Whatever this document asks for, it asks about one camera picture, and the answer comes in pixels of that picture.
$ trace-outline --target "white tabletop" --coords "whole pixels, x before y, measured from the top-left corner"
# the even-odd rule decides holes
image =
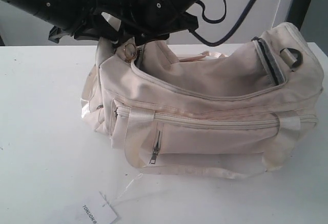
[[[328,58],[310,45],[328,73]],[[244,181],[143,175],[124,193],[138,173],[80,118],[94,54],[94,46],[0,48],[0,223],[45,223],[95,192],[112,203],[116,223],[327,223],[327,92],[317,104],[320,124],[278,172]]]

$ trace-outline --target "white wall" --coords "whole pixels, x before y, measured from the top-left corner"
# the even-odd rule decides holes
[[[312,0],[301,33],[308,42],[315,42],[328,55],[328,0]]]
[[[223,3],[221,0],[203,0],[207,5],[207,16],[210,18],[221,17],[223,13]],[[284,21],[291,0],[259,0],[250,15],[231,38],[231,43],[243,43],[249,41],[253,36],[259,35],[272,25]],[[234,25],[248,0],[227,0],[227,19],[220,25],[208,25],[200,19],[199,32],[208,40],[218,40],[222,38]],[[190,11],[192,14],[201,15],[199,6],[194,5]],[[34,18],[12,6],[0,3],[0,33],[6,45],[26,46],[26,45],[55,45],[47,40],[51,25]],[[188,32],[172,34],[169,39],[171,44],[199,44]],[[61,45],[90,45],[96,42],[77,42],[70,37],[64,37]]]

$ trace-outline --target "bag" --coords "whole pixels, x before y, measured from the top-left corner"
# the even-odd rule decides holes
[[[261,154],[266,171],[280,169],[318,122],[322,81],[318,59],[289,23],[228,57],[179,58],[165,42],[113,49],[102,38],[83,119],[142,173],[240,179],[249,175],[206,158]]]

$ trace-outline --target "black cable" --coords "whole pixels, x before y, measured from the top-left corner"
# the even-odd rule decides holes
[[[221,40],[212,43],[212,42],[209,42],[209,41],[205,40],[203,37],[201,37],[195,31],[191,31],[192,35],[195,36],[200,42],[202,42],[203,44],[205,44],[207,46],[215,47],[215,46],[222,45],[224,42],[226,42],[238,30],[238,28],[244,22],[246,16],[249,14],[251,8],[254,6],[256,1],[257,0],[250,0],[249,1],[249,3],[245,7],[244,11],[242,12],[242,14],[241,14],[240,18],[238,19],[238,21],[236,22],[236,24],[229,31],[229,33],[227,33],[227,35],[225,37],[223,37]]]
[[[202,7],[202,9],[203,9],[203,12],[202,12],[202,14],[201,14],[203,20],[204,20],[205,22],[207,22],[207,23],[210,23],[210,24],[218,24],[218,23],[222,23],[222,22],[224,21],[224,19],[226,18],[226,16],[227,16],[227,0],[223,0],[223,3],[224,3],[224,15],[223,15],[223,17],[221,17],[221,18],[218,19],[218,20],[211,20],[211,19],[208,19],[208,18],[206,17],[206,15],[205,15],[206,5],[205,5],[202,1],[200,1],[200,0],[198,0],[198,1],[196,2],[196,4],[200,5],[200,6]]]

